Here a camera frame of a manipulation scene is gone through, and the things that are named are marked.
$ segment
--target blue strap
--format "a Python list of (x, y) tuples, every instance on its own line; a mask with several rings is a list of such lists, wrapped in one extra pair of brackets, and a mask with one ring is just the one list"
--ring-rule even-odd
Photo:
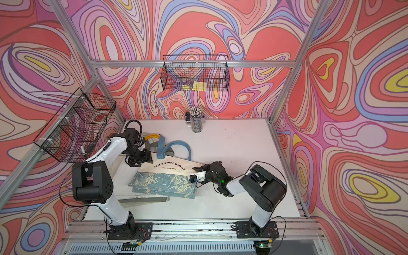
[(164, 159), (166, 157), (166, 151), (164, 150), (164, 136), (159, 136), (159, 142), (157, 144), (157, 158)]
[(187, 148), (188, 150), (188, 161), (191, 161), (191, 149), (190, 146), (188, 146), (187, 143), (183, 141), (172, 141), (166, 147), (164, 147), (164, 136), (160, 135), (159, 137), (159, 142), (157, 144), (157, 158), (158, 159), (164, 159), (166, 157), (166, 151), (172, 147), (173, 145), (182, 145)]
[(187, 158), (187, 160), (188, 160), (188, 161), (191, 161), (191, 149), (190, 149), (190, 146), (188, 146), (188, 144), (186, 144), (186, 143), (183, 142), (183, 141), (172, 141), (172, 142), (170, 142), (168, 145), (166, 145), (166, 147), (163, 149), (163, 151), (166, 152), (166, 151), (167, 151), (170, 147), (172, 147), (173, 145), (182, 145), (182, 146), (186, 147), (187, 150), (188, 150), (188, 158)]

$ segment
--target yellow sticky note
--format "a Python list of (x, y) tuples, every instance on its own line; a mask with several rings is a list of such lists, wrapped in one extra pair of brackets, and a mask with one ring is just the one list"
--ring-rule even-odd
[(206, 91), (207, 90), (207, 83), (206, 82), (194, 82), (193, 90), (195, 91)]
[(181, 86), (181, 89), (182, 90), (191, 90), (191, 87), (187, 86), (187, 85), (183, 85), (183, 86)]

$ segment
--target aluminum frame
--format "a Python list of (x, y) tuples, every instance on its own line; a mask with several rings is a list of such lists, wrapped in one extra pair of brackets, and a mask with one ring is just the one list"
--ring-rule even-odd
[(271, 111), (271, 115), (269, 116), (269, 120), (272, 121), (277, 113), (278, 110), (281, 108), (282, 104), (284, 103), (284, 99), (287, 97), (290, 88), (292, 84), (295, 82), (296, 75), (298, 71), (300, 70), (300, 67), (302, 66), (303, 59), (306, 56), (306, 53), (312, 44), (313, 38), (323, 20), (324, 14), (326, 14), (327, 9), (329, 8), (332, 0), (322, 0), (319, 2), (315, 14), (313, 15), (312, 21), (310, 22), (310, 25), (308, 27), (308, 30), (305, 34), (305, 38), (303, 39), (299, 51), (297, 52), (296, 58), (295, 58), (295, 66), (293, 69), (288, 73), (288, 76), (286, 77), (286, 81), (284, 83), (283, 88), (281, 89), (276, 101), (275, 105), (273, 106), (273, 109)]
[[(214, 62), (200, 60), (200, 63)], [(163, 67), (162, 60), (91, 60), (95, 68), (101, 67)], [(228, 67), (289, 67), (293, 68), (294, 60), (228, 60)]]
[[(101, 89), (102, 93), (111, 98), (114, 99), (112, 96), (112, 93), (110, 92), (108, 86), (106, 85), (105, 81), (100, 77), (100, 74), (98, 72), (98, 69), (95, 68), (91, 62), (91, 57), (88, 54), (85, 45), (82, 43), (82, 40), (80, 39), (79, 34), (77, 33), (68, 13), (66, 12), (65, 8), (62, 6), (62, 3), (60, 0), (49, 0), (48, 1), (52, 9), (54, 10), (55, 15), (57, 16), (59, 22), (61, 23), (62, 27), (65, 29), (67, 35), (68, 35), (68, 40), (75, 46), (77, 49), (79, 55), (82, 58), (82, 61), (84, 62), (85, 66), (88, 68), (89, 72), (96, 76), (100, 86), (99, 88)], [(123, 118), (122, 111), (120, 109), (116, 109), (115, 113), (121, 123), (124, 123), (125, 119)]]
[[(243, 60), (243, 61), (229, 61), (228, 64), (230, 67), (288, 67), (291, 68), (291, 70), (288, 73), (288, 76), (286, 78), (286, 82), (284, 83), (281, 92), (279, 93), (279, 96), (277, 98), (277, 101), (274, 105), (274, 108), (272, 110), (271, 115), (269, 116), (269, 122), (271, 123), (271, 120), (275, 117), (277, 114), (277, 109), (281, 107), (281, 104), (284, 102), (285, 97), (287, 96), (290, 87), (292, 83), (294, 82), (296, 73), (301, 67), (302, 61), (304, 56), (306, 55), (306, 52), (313, 40), (313, 36), (318, 29), (320, 22), (329, 6), (332, 0), (322, 0), (319, 2), (318, 7), (316, 9), (316, 12), (312, 18), (312, 21), (310, 23), (310, 26), (306, 32), (305, 38), (301, 43), (301, 46), (298, 50), (298, 53), (296, 55), (295, 60), (283, 60), (283, 61), (276, 61), (276, 60), (261, 60), (261, 61), (252, 61), (252, 60)], [(57, 16), (58, 20), (60, 21), (61, 25), (64, 27), (66, 33), (68, 34), (68, 39), (70, 42), (75, 46), (75, 48), (78, 50), (85, 66), (89, 69), (90, 73), (92, 74), (92, 78), (88, 81), (88, 83), (83, 87), (84, 92), (89, 92), (91, 91), (96, 83), (100, 84), (100, 89), (104, 93), (105, 96), (108, 96), (110, 98), (113, 98), (112, 94), (110, 93), (110, 90), (108, 89), (106, 83), (104, 80), (100, 77), (98, 68), (101, 67), (162, 67), (163, 62), (161, 60), (123, 60), (123, 61), (115, 61), (115, 60), (94, 60), (90, 57), (88, 51), (86, 50), (84, 44), (82, 43), (82, 40), (80, 39), (80, 36), (78, 35), (71, 19), (69, 18), (67, 12), (65, 11), (65, 8), (62, 6), (60, 0), (49, 0), (49, 3), (51, 7), (54, 10), (55, 15)], [(69, 106), (63, 111), (61, 116), (69, 110)], [(121, 122), (122, 125), (124, 125), (124, 118), (121, 113), (117, 109), (117, 115), (119, 118), (119, 121)], [(274, 139), (274, 141), (277, 141), (277, 135), (276, 135), (276, 130), (273, 127), (273, 124), (270, 124), (270, 131), (271, 135)], [(290, 171), (290, 164), (288, 164), (287, 161), (284, 161), (282, 157), (285, 157), (283, 154), (283, 150), (279, 144), (275, 144), (276, 147), (278, 148), (278, 153), (281, 157), (282, 164), (284, 166), (285, 172), (288, 176), (293, 176), (292, 172)], [(41, 158), (43, 155), (43, 151), (40, 150), (40, 148), (33, 147), (33, 149), (26, 155), (26, 157), (20, 162), (20, 164), (14, 169), (12, 174), (7, 177), (7, 179), (4, 181), (3, 185), (0, 187), (0, 193), (3, 194), (3, 196), (0, 198), (0, 209), (7, 203), (9, 198), (12, 196), (12, 194), (15, 192), (15, 190), (19, 187), (19, 185), (22, 183), (22, 181), (25, 179), (25, 177), (28, 175), (28, 173), (31, 171), (31, 169), (35, 166), (35, 164), (38, 162), (38, 160)], [(299, 201), (302, 203), (302, 198), (300, 197), (300, 193), (297, 189), (297, 186), (295, 185), (295, 181), (293, 178), (288, 178), (289, 180), (289, 185), (291, 185), (292, 190), (294, 191), (294, 196), (299, 199)], [(305, 210), (305, 205), (302, 203), (302, 208), (305, 213), (305, 217), (309, 217), (307, 210)], [(293, 239), (302, 239), (302, 238), (308, 238), (308, 239), (325, 239), (323, 231), (320, 228), (320, 224), (313, 219), (305, 219), (305, 218), (296, 218), (296, 219), (289, 219), (290, 222), (288, 222), (288, 227), (291, 228), (288, 232), (285, 233), (285, 237), (288, 239), (293, 238)], [(226, 227), (226, 223), (231, 223), (232, 220), (215, 220), (218, 225), (218, 227)], [(217, 229), (211, 229), (214, 227), (214, 220), (185, 220), (185, 221), (153, 221), (155, 226), (175, 226), (173, 230), (165, 230), (165, 229), (158, 229), (161, 232), (159, 233), (168, 233), (168, 235), (174, 235), (174, 239), (177, 239), (177, 235), (181, 235), (180, 233), (191, 233), (191, 232), (196, 232), (196, 240), (203, 240), (203, 237), (209, 237), (209, 234), (214, 235), (214, 234), (222, 234), (223, 236), (219, 236), (218, 238), (225, 238), (225, 234), (235, 234), (235, 231), (231, 231), (231, 228), (228, 227), (226, 229), (223, 229), (225, 231), (217, 231)], [(280, 232), (283, 232), (283, 226), (282, 222), (278, 223), (278, 228)], [(205, 226), (207, 231), (198, 231), (196, 228), (200, 227), (200, 229)], [(104, 231), (105, 228), (105, 223), (103, 221), (82, 221), (82, 222), (73, 222), (70, 223), (70, 225), (67, 228), (67, 232), (65, 233), (64, 240), (63, 242), (67, 242), (67, 235), (72, 235), (72, 234), (79, 234), (79, 235), (97, 235), (97, 236), (102, 236), (104, 234), (101, 233), (101, 231)], [(99, 237), (98, 240), (100, 242), (105, 242), (105, 240), (101, 239), (103, 237)]]
[[(145, 245), (157, 243), (177, 245), (196, 244), (197, 242), (249, 242), (267, 240), (267, 238), (238, 239), (236, 231), (232, 229), (236, 221), (246, 219), (212, 219), (212, 220), (143, 220), (137, 222), (152, 222), (151, 239)], [(313, 240), (319, 255), (331, 254), (322, 248), (325, 247), (326, 237), (320, 223), (316, 219), (287, 218), (274, 219), (280, 233), (277, 240)], [(104, 221), (72, 222), (68, 225), (66, 233), (60, 242), (61, 248), (56, 254), (69, 254), (74, 245), (92, 244), (95, 246), (107, 245)], [(121, 245), (128, 240), (109, 241), (111, 247), (120, 250)]]

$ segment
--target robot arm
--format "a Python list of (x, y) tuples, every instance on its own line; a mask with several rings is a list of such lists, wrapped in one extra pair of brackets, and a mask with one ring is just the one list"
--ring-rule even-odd
[(256, 237), (260, 237), (268, 226), (272, 212), (284, 198), (287, 190), (287, 186), (281, 180), (260, 165), (254, 165), (245, 174), (234, 179), (228, 176), (221, 161), (203, 165), (195, 170), (197, 177), (193, 175), (190, 180), (202, 180), (203, 185), (207, 182), (218, 184), (217, 190), (224, 196), (232, 197), (241, 192), (248, 192), (257, 203), (249, 220), (250, 231)]
[(153, 163), (151, 152), (139, 149), (143, 146), (139, 141), (140, 137), (137, 130), (126, 128), (123, 133), (111, 135), (107, 144), (95, 156), (72, 166), (74, 199), (97, 206), (110, 219), (110, 236), (115, 239), (132, 239), (137, 227), (132, 213), (125, 210), (113, 194), (109, 167), (120, 154), (126, 154), (129, 166), (140, 166), (143, 162)]

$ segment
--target black wire basket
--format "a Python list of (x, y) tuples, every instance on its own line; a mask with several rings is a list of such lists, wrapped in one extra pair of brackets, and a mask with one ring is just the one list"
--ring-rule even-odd
[[(55, 115), (33, 142), (59, 162), (82, 162), (92, 155), (115, 111), (116, 101), (97, 93), (83, 93), (81, 90), (79, 96), (71, 96), (62, 107), (70, 99), (75, 102), (66, 115)], [(59, 122), (48, 137), (38, 139), (51, 121)]]
[(163, 90), (228, 91), (228, 56), (163, 55)]

